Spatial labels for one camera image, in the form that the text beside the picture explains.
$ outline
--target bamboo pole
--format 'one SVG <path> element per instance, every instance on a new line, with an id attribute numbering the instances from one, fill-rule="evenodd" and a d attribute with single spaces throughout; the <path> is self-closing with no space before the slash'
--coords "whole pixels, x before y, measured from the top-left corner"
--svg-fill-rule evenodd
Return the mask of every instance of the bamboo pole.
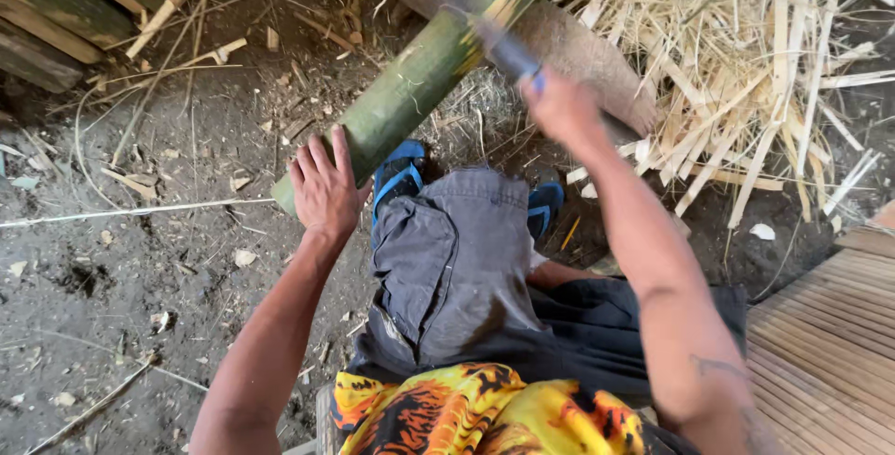
<path id="1" fill-rule="evenodd" d="M 533 0 L 466 0 L 468 10 L 510 26 Z M 442 10 L 342 114 L 355 180 L 362 185 L 482 58 L 472 27 Z M 330 149 L 329 138 L 325 140 Z M 270 191 L 295 216 L 288 175 Z"/>

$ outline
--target person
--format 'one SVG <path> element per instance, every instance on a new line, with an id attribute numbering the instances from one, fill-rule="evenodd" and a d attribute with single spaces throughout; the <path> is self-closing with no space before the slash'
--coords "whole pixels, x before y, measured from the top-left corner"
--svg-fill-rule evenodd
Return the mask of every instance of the person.
<path id="1" fill-rule="evenodd" d="M 342 453 L 756 453 L 744 297 L 710 289 L 687 240 L 617 154 L 599 96 L 544 69 L 521 84 L 531 115 L 588 170 L 626 281 L 533 251 L 562 187 L 487 169 L 425 186 L 406 141 L 377 171 L 372 274 L 380 280 L 355 357 L 337 376 Z M 294 259 L 221 362 L 191 453 L 277 453 L 320 292 L 355 230 L 341 126 L 335 163 L 311 137 L 290 176 L 306 231 Z M 653 405 L 661 427 L 635 409 Z"/>

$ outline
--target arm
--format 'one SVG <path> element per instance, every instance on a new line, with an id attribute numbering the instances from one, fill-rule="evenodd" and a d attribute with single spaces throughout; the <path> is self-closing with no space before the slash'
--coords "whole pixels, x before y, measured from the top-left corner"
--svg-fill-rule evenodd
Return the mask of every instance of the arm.
<path id="1" fill-rule="evenodd" d="M 538 125 L 587 167 L 598 186 L 610 247 L 640 304 L 656 408 L 704 453 L 760 451 L 743 360 L 687 240 L 616 152 L 599 121 L 599 98 L 543 72 L 543 92 L 524 83 L 523 94 Z"/>
<path id="2" fill-rule="evenodd" d="M 191 453 L 279 453 L 276 421 L 289 400 L 320 292 L 342 252 L 371 184 L 354 189 L 341 126 L 336 166 L 312 136 L 289 166 L 296 213 L 306 231 L 295 257 L 221 362 L 190 439 Z"/>

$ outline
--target hand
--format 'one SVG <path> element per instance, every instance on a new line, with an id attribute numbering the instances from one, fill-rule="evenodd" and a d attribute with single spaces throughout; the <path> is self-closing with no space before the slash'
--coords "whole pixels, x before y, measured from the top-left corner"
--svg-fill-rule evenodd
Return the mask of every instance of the hand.
<path id="1" fill-rule="evenodd" d="M 591 87 L 575 83 L 564 75 L 544 67 L 544 89 L 538 92 L 531 78 L 520 83 L 531 117 L 548 137 L 573 151 L 576 142 L 596 134 L 606 139 L 599 116 L 602 97 Z"/>
<path id="2" fill-rule="evenodd" d="M 347 239 L 357 227 L 373 180 L 362 189 L 354 185 L 351 155 L 341 124 L 333 125 L 332 143 L 335 166 L 330 163 L 323 142 L 312 135 L 289 164 L 289 178 L 296 191 L 298 220 L 307 230 Z"/>

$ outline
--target gray shorts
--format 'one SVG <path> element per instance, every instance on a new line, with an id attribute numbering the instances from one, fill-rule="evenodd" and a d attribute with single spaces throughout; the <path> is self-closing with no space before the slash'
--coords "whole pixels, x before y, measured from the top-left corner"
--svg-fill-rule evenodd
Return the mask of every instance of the gray shorts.
<path id="1" fill-rule="evenodd" d="M 380 209 L 372 275 L 381 282 L 348 371 L 401 382 L 434 368 L 496 362 L 523 380 L 576 379 L 632 407 L 650 401 L 639 308 L 626 281 L 578 280 L 548 292 L 525 276 L 528 186 L 456 170 Z M 744 348 L 744 289 L 712 289 Z"/>

